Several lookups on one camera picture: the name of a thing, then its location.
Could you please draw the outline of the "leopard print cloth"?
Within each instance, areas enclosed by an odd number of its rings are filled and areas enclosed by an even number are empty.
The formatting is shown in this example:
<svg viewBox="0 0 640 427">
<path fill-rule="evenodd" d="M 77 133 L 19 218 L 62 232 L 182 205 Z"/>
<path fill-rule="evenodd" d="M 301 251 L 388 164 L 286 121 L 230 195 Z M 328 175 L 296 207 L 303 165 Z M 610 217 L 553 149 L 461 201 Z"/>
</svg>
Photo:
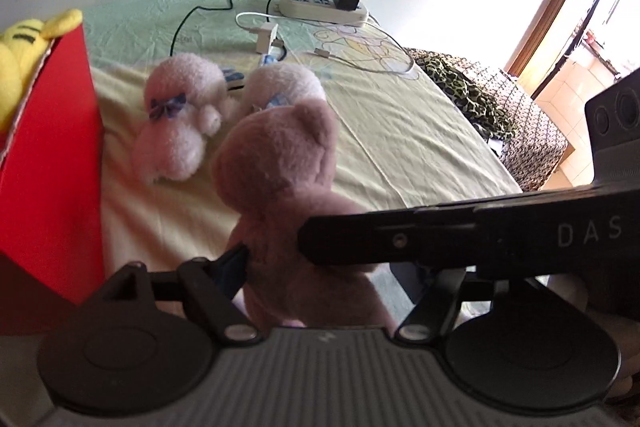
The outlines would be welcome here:
<svg viewBox="0 0 640 427">
<path fill-rule="evenodd" d="M 518 126 L 513 119 L 461 70 L 435 52 L 408 49 L 408 53 L 485 140 L 508 142 L 514 138 Z"/>
</svg>

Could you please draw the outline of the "brown plush bear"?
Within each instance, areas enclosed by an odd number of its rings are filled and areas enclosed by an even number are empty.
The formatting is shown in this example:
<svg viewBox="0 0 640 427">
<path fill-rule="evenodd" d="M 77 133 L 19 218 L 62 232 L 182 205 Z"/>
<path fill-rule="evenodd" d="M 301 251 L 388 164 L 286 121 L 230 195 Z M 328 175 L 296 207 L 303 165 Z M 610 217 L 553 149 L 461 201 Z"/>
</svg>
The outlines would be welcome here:
<svg viewBox="0 0 640 427">
<path fill-rule="evenodd" d="M 332 190 L 337 138 L 328 103 L 308 98 L 241 119 L 216 150 L 215 191 L 240 216 L 227 246 L 250 251 L 244 303 L 264 333 L 292 321 L 396 327 L 369 279 L 374 265 L 319 267 L 296 247 L 308 218 L 363 210 Z"/>
</svg>

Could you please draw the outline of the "red cardboard box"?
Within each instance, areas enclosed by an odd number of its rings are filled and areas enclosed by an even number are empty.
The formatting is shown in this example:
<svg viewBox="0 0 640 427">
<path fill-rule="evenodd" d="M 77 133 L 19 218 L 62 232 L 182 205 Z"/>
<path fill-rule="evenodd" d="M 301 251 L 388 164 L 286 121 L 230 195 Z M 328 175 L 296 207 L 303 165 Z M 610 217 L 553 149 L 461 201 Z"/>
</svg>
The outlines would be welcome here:
<svg viewBox="0 0 640 427">
<path fill-rule="evenodd" d="M 1 164 L 1 332 L 60 324 L 103 283 L 103 124 L 85 35 L 55 43 Z"/>
</svg>

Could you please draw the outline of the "white plush bunny purple bow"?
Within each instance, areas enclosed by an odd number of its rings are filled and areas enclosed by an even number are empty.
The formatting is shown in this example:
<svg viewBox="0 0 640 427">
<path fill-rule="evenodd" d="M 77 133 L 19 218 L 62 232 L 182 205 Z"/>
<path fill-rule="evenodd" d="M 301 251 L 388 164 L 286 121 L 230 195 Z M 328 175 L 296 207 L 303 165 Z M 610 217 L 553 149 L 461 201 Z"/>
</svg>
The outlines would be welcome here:
<svg viewBox="0 0 640 427">
<path fill-rule="evenodd" d="M 132 169 L 144 183 L 186 181 L 203 164 L 207 139 L 234 111 L 226 72 L 193 53 L 166 58 L 146 80 L 146 121 L 132 148 Z"/>
</svg>

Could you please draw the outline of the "white usb charger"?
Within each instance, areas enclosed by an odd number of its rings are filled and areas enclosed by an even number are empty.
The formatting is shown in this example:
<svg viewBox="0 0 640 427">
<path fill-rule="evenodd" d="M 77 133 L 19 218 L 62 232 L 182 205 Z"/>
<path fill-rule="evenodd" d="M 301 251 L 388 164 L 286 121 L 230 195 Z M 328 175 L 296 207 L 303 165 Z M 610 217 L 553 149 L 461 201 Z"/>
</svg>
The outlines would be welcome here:
<svg viewBox="0 0 640 427">
<path fill-rule="evenodd" d="M 279 25 L 277 23 L 263 23 L 257 28 L 256 52 L 259 54 L 269 54 L 273 47 L 274 40 L 277 39 Z"/>
</svg>

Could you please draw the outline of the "patterned brown cushion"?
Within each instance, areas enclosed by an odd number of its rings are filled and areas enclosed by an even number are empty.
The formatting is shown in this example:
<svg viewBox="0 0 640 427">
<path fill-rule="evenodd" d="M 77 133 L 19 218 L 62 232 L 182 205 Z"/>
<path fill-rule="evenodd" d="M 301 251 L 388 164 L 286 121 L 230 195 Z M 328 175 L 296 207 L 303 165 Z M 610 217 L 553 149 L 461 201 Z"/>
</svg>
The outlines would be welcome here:
<svg viewBox="0 0 640 427">
<path fill-rule="evenodd" d="M 539 190 L 574 152 L 573 145 L 515 77 L 464 57 L 450 57 L 449 62 L 491 95 L 515 122 L 514 137 L 503 147 L 500 160 L 523 192 Z"/>
</svg>

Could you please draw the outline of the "white power strip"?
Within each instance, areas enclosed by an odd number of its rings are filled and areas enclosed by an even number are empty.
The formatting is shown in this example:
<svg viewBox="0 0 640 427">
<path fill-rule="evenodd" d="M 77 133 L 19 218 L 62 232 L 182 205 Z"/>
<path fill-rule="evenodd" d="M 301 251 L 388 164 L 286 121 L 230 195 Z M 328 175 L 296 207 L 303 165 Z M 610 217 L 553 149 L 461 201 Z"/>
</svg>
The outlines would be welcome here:
<svg viewBox="0 0 640 427">
<path fill-rule="evenodd" d="M 362 4 L 347 11 L 337 9 L 334 0 L 279 0 L 278 8 L 286 17 L 337 25 L 361 27 L 369 19 L 369 11 Z"/>
</svg>

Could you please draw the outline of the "yellow tiger plush toy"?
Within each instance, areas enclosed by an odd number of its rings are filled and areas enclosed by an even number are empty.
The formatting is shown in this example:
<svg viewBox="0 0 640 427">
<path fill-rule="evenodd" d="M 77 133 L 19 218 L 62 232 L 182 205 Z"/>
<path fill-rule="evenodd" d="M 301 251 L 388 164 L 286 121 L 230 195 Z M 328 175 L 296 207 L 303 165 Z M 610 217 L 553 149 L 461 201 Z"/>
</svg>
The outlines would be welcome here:
<svg viewBox="0 0 640 427">
<path fill-rule="evenodd" d="M 64 11 L 48 20 L 29 18 L 1 34 L 1 132 L 7 132 L 32 81 L 37 66 L 53 40 L 82 23 L 78 9 Z"/>
</svg>

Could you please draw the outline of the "yellow green cartoon bedsheet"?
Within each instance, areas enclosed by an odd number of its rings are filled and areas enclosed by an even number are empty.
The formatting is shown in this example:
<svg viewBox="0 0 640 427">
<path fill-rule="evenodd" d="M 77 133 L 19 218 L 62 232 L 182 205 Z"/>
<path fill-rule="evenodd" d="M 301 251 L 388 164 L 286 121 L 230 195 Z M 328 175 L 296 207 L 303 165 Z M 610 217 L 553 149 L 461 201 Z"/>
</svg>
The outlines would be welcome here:
<svg viewBox="0 0 640 427">
<path fill-rule="evenodd" d="M 131 151 L 145 118 L 143 88 L 171 53 L 224 68 L 259 63 L 252 29 L 267 0 L 120 0 L 85 9 L 84 31 L 102 117 L 104 263 L 171 271 L 222 254 L 236 214 L 203 166 L 184 182 L 147 184 Z M 334 190 L 369 210 L 409 208 L 518 193 L 518 184 L 469 121 L 421 69 L 372 27 L 279 28 L 291 63 L 321 80 L 338 118 Z"/>
</svg>

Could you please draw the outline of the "beige plush bunny plaid ears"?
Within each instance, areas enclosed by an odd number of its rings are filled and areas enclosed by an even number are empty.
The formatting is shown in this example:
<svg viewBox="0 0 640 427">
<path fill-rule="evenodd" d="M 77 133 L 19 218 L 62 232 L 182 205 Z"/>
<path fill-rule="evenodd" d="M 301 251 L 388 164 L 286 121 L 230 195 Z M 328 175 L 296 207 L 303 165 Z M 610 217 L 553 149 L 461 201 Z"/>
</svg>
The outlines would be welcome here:
<svg viewBox="0 0 640 427">
<path fill-rule="evenodd" d="M 295 105 L 304 100 L 326 101 L 320 79 L 303 65 L 287 62 L 257 67 L 244 80 L 238 94 L 230 95 L 228 121 L 237 122 L 261 110 Z"/>
</svg>

